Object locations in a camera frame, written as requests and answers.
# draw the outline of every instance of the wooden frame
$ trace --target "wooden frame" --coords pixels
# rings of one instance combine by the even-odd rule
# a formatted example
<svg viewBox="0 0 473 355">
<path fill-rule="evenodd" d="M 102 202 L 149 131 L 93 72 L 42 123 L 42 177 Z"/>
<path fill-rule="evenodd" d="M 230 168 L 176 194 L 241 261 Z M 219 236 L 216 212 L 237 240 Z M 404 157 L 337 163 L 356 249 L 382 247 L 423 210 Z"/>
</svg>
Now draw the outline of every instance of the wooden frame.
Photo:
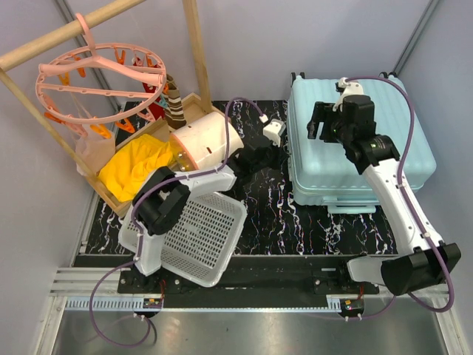
<svg viewBox="0 0 473 355">
<path fill-rule="evenodd" d="M 96 11 L 85 15 L 84 18 L 89 28 L 95 27 L 106 20 L 121 14 L 122 12 L 144 2 L 144 0 L 114 0 Z M 205 66 L 205 55 L 203 49 L 202 35 L 200 32 L 199 16 L 197 12 L 196 0 L 183 0 L 184 11 L 186 13 L 186 22 L 189 32 L 189 38 L 192 45 L 192 53 L 194 56 L 194 66 L 199 84 L 199 91 L 202 98 L 196 94 L 190 94 L 183 99 L 184 116 L 188 122 L 192 122 L 212 111 L 219 112 L 212 106 L 210 88 L 208 85 L 207 68 Z M 113 209 L 119 216 L 124 216 L 130 206 L 131 201 L 121 203 L 115 196 L 98 180 L 98 177 L 87 166 L 85 161 L 75 153 L 75 150 L 67 144 L 61 135 L 51 125 L 35 106 L 33 102 L 24 94 L 24 92 L 16 85 L 16 83 L 8 76 L 7 71 L 25 61 L 35 58 L 47 50 L 58 46 L 65 41 L 79 36 L 82 33 L 82 27 L 78 20 L 74 20 L 63 27 L 58 28 L 42 37 L 32 40 L 9 53 L 0 56 L 0 80 L 14 94 L 17 99 L 27 108 L 30 114 L 36 118 L 40 125 L 45 128 L 48 133 L 62 146 L 64 151 L 77 163 L 77 165 L 85 172 L 86 180 L 90 186 L 103 198 L 103 200 Z M 155 121 L 145 125 L 142 129 L 133 134 L 130 138 L 116 147 L 116 150 L 122 148 L 130 140 L 135 139 L 145 133 L 155 134 L 160 129 L 168 130 L 165 121 Z"/>
</svg>

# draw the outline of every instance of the marble tabletop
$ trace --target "marble tabletop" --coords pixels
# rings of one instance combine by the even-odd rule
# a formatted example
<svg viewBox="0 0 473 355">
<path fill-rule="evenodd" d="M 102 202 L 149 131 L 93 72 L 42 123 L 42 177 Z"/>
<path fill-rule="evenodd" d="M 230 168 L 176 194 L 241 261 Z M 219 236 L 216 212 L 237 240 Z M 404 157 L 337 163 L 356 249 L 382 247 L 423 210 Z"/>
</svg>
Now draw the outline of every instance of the marble tabletop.
<svg viewBox="0 0 473 355">
<path fill-rule="evenodd" d="M 255 102 L 269 118 L 286 120 L 286 101 Z M 222 111 L 225 104 L 225 101 L 214 102 Z M 230 116 L 244 143 L 262 134 L 258 114 L 249 104 L 237 101 L 231 107 Z M 287 150 L 287 139 L 283 141 Z M 281 162 L 281 169 L 263 169 L 242 189 L 227 195 L 241 200 L 248 210 L 236 254 L 396 253 L 392 231 L 380 208 L 372 214 L 329 214 L 323 206 L 296 204 L 288 179 L 287 159 Z M 122 219 L 100 199 L 85 253 L 130 254 L 118 243 L 121 224 Z"/>
</svg>

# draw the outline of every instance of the suitcase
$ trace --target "suitcase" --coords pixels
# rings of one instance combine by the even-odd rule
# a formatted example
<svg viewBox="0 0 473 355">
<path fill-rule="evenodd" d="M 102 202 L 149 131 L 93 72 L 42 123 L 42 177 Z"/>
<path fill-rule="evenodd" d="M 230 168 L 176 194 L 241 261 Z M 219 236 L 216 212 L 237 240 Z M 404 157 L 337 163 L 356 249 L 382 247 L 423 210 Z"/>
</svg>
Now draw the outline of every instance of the suitcase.
<svg viewBox="0 0 473 355">
<path fill-rule="evenodd" d="M 394 76 L 389 79 L 404 89 Z M 335 103 L 339 93 L 336 80 L 304 79 L 293 82 L 287 105 L 287 137 L 290 157 L 289 179 L 293 196 L 299 205 L 327 206 L 329 213 L 372 213 L 379 205 L 378 198 L 348 161 L 341 144 L 325 143 L 307 138 L 307 123 L 316 101 Z M 409 131 L 409 109 L 402 95 L 382 81 L 360 80 L 365 95 L 375 103 L 376 133 L 388 135 L 399 154 L 404 152 Z M 422 127 L 415 117 L 414 135 L 407 155 L 404 172 L 413 192 L 417 192 L 433 174 L 435 159 Z"/>
</svg>

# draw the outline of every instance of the white wall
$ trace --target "white wall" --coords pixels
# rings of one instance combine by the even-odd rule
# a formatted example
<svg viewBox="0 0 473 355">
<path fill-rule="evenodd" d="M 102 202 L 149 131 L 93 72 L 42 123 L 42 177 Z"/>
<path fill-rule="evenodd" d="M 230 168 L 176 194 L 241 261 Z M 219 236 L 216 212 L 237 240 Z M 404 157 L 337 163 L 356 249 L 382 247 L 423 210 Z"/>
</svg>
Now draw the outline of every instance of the white wall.
<svg viewBox="0 0 473 355">
<path fill-rule="evenodd" d="M 401 73 L 437 161 L 418 198 L 443 238 L 462 251 L 452 276 L 468 335 L 473 334 L 472 13 L 471 0 L 442 1 Z"/>
<path fill-rule="evenodd" d="M 107 2 L 69 0 L 81 13 Z M 198 0 L 212 98 L 288 98 L 290 72 L 339 78 L 390 71 L 427 3 Z M 146 1 L 92 33 L 97 42 L 148 47 L 163 59 L 183 95 L 198 92 L 181 1 Z"/>
<path fill-rule="evenodd" d="M 0 52 L 61 25 L 50 0 L 3 1 Z M 73 41 L 62 44 L 9 74 L 37 103 L 38 64 L 73 47 Z M 28 354 L 56 269 L 68 266 L 77 246 L 91 189 L 72 159 L 2 84 L 0 123 L 0 353 Z"/>
</svg>

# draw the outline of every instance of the beige cylinder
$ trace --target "beige cylinder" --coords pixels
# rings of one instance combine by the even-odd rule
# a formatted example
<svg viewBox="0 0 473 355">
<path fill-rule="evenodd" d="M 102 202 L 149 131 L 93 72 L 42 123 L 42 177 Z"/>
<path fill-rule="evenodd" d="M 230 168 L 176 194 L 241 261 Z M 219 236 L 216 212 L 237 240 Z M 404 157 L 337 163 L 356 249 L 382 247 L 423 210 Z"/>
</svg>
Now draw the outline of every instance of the beige cylinder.
<svg viewBox="0 0 473 355">
<path fill-rule="evenodd" d="M 228 123 L 230 132 L 229 155 L 243 142 L 235 128 Z M 169 137 L 171 150 L 182 171 L 212 168 L 225 158 L 225 119 L 218 112 L 212 112 L 201 119 L 179 128 Z"/>
</svg>

